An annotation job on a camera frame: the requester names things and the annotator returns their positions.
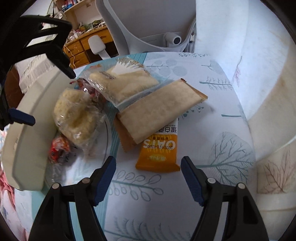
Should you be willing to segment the white plastic storage bin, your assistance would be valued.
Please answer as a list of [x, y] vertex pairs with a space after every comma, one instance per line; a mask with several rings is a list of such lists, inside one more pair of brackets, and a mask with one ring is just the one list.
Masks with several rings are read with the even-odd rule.
[[8, 183], [18, 190], [43, 188], [48, 151], [56, 134], [53, 109], [71, 79], [54, 67], [29, 88], [18, 110], [32, 115], [33, 126], [10, 125], [1, 160]]

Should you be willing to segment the orange oats bar packet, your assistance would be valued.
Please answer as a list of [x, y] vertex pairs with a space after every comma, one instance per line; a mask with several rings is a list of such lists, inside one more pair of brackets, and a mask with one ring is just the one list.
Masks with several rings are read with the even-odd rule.
[[177, 149], [178, 119], [175, 119], [142, 142], [135, 167], [156, 173], [178, 172]]

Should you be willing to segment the floral ceramic plate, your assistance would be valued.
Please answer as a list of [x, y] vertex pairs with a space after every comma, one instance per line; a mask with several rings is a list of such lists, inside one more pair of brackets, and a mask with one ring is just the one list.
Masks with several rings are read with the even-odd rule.
[[44, 180], [47, 186], [55, 182], [63, 186], [76, 184], [81, 179], [90, 177], [95, 169], [102, 166], [111, 149], [109, 119], [105, 118], [90, 149], [83, 150], [73, 144], [70, 148], [70, 153], [57, 164], [48, 161]]

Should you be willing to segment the popcorn cluster clear bag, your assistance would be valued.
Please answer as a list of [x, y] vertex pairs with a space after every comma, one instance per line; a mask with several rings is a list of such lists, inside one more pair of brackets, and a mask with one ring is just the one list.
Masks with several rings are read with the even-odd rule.
[[65, 89], [53, 109], [58, 130], [76, 147], [88, 151], [97, 139], [105, 114], [83, 90]]

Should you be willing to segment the brown paper toast packet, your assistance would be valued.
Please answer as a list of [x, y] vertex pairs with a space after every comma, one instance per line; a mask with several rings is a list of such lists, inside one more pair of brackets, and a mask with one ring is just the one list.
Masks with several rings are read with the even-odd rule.
[[175, 80], [116, 114], [113, 121], [121, 146], [129, 152], [188, 109], [208, 99], [184, 79]]

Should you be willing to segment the walnut date red packet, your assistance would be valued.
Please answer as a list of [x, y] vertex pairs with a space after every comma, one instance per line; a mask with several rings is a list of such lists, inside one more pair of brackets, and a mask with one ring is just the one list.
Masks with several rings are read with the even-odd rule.
[[82, 90], [91, 95], [92, 102], [101, 110], [104, 109], [104, 106], [107, 102], [105, 97], [96, 90], [88, 81], [83, 78], [76, 79], [70, 82], [71, 85], [74, 86], [75, 89]]

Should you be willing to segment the wooden desk with drawers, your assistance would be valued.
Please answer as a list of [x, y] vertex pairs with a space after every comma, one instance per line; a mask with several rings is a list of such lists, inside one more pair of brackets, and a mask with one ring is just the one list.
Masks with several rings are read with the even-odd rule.
[[72, 69], [101, 60], [99, 55], [93, 54], [88, 43], [88, 39], [93, 36], [99, 36], [102, 39], [110, 57], [118, 55], [117, 48], [108, 28], [97, 28], [87, 33], [83, 33], [80, 37], [70, 41], [63, 47], [63, 51], [70, 59], [70, 67]]

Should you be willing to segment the grey office chair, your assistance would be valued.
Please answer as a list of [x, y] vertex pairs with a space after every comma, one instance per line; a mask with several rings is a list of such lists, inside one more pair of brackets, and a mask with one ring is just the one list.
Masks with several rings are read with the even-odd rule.
[[95, 1], [119, 55], [191, 52], [195, 1]]

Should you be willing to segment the bread slice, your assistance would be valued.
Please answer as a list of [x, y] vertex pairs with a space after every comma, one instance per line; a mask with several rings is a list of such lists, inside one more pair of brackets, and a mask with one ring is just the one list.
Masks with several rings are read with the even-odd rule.
[[142, 63], [128, 57], [108, 59], [85, 69], [80, 76], [118, 110], [161, 85]]

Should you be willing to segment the lace covered piano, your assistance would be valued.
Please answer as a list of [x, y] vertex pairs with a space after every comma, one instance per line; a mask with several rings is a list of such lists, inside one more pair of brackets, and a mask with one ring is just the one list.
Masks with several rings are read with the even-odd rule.
[[55, 67], [46, 56], [41, 54], [29, 59], [25, 59], [15, 64], [20, 81], [19, 86], [23, 94], [33, 85], [33, 83], [44, 73]]

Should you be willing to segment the small red candy packet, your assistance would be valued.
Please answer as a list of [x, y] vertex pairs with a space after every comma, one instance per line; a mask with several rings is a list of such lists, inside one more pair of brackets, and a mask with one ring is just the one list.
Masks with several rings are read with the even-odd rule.
[[49, 149], [49, 161], [54, 164], [67, 162], [67, 158], [71, 152], [71, 144], [64, 135], [55, 137]]

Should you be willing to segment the teal patterned tablecloth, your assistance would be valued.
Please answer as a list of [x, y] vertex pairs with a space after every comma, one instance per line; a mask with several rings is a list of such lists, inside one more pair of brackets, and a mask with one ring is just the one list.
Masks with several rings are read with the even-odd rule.
[[140, 151], [155, 153], [176, 151], [180, 163], [188, 156], [208, 177], [221, 184], [244, 183], [256, 193], [255, 152], [251, 133], [239, 99], [220, 65], [208, 55], [189, 53], [142, 53], [132, 59], [147, 66], [159, 80], [184, 79], [207, 95], [207, 100], [184, 111], [174, 124], [159, 131], [160, 140], [146, 139], [125, 152], [113, 124], [117, 109], [106, 103], [105, 124], [88, 155], [73, 149], [69, 160], [52, 174], [47, 161], [50, 142], [57, 129], [53, 108], [59, 95], [73, 82], [57, 68], [40, 77], [24, 99], [35, 97], [46, 115], [46, 134], [37, 140], [27, 138], [22, 146], [30, 155], [39, 155], [46, 173], [41, 191], [15, 191], [16, 210], [3, 209], [11, 229], [19, 235], [29, 234], [34, 218], [48, 191], [58, 181], [63, 185], [79, 182], [101, 167], [108, 156], [116, 159], [116, 171], [108, 192], [95, 207], [98, 220], [108, 240], [189, 240], [201, 215], [181, 171], [158, 173], [139, 170]]

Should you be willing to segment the floral curtain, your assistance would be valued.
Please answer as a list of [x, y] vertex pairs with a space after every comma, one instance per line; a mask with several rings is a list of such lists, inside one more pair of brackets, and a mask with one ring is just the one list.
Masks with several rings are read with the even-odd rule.
[[195, 51], [232, 83], [257, 160], [257, 205], [278, 239], [295, 217], [295, 42], [262, 1], [196, 1]]

